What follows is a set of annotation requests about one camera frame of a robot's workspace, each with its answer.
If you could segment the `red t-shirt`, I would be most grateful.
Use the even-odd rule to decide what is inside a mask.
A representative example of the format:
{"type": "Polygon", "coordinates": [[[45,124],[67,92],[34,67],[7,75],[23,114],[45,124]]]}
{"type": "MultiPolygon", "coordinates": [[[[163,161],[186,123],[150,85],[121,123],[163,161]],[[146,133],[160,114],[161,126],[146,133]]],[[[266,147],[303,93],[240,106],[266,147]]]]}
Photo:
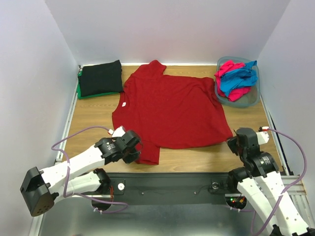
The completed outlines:
{"type": "Polygon", "coordinates": [[[140,136],[139,164],[157,165],[161,148],[205,147],[232,137],[214,80],[166,75],[165,69],[157,60],[139,66],[112,114],[115,128],[140,136]]]}

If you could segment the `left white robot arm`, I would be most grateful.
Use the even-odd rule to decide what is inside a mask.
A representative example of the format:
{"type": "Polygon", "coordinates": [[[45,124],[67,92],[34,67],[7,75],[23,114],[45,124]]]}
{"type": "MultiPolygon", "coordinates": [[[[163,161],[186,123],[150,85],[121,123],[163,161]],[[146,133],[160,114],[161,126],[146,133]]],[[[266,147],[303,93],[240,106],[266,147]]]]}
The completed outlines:
{"type": "Polygon", "coordinates": [[[79,155],[55,166],[27,170],[20,192],[32,217],[50,210],[57,202],[88,192],[113,192],[110,177],[102,166],[123,160],[129,164],[139,157],[140,137],[123,127],[111,130],[110,138],[102,138],[79,155]]]}

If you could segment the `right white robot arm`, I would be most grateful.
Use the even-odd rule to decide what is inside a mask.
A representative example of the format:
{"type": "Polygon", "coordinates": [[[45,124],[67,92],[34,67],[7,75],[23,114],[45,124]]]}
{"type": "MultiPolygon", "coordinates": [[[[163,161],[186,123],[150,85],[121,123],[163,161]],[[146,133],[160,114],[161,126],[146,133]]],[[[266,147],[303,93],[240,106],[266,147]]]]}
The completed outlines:
{"type": "Polygon", "coordinates": [[[271,129],[261,127],[258,131],[239,128],[227,141],[230,150],[240,157],[243,166],[228,173],[227,188],[239,191],[263,221],[259,236],[267,232],[271,236],[313,236],[315,230],[302,218],[288,190],[300,182],[306,169],[297,180],[285,185],[279,167],[271,154],[260,146],[268,143],[271,129]]]}

